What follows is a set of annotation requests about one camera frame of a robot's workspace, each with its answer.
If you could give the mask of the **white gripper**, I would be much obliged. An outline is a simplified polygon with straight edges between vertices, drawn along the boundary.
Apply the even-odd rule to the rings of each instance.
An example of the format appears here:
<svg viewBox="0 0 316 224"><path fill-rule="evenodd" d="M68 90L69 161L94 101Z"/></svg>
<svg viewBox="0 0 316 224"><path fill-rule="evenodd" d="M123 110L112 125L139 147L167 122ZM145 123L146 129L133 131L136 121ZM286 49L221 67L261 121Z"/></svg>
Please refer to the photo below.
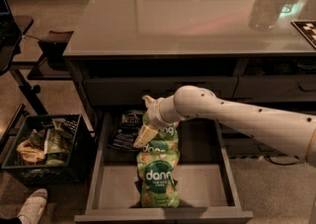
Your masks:
<svg viewBox="0 0 316 224"><path fill-rule="evenodd" d="M138 132L138 136L133 143L134 148L142 148L149 143L158 133L158 128L165 128L171 125L163 117L162 109L170 105L169 98L159 98L157 100L145 95L142 97L147 107L148 124L143 124Z"/></svg>

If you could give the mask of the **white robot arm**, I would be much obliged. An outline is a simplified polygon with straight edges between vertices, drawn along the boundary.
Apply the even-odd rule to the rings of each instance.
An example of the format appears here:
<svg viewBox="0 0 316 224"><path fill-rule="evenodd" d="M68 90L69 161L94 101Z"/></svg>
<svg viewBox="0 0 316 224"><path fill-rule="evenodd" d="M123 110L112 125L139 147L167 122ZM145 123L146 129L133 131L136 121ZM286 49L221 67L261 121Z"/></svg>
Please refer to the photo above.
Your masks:
<svg viewBox="0 0 316 224"><path fill-rule="evenodd" d="M224 101L208 89L183 86L157 100L145 96L147 120L134 142L141 148L162 128L195 118L217 121L277 151L316 166L316 116Z"/></svg>

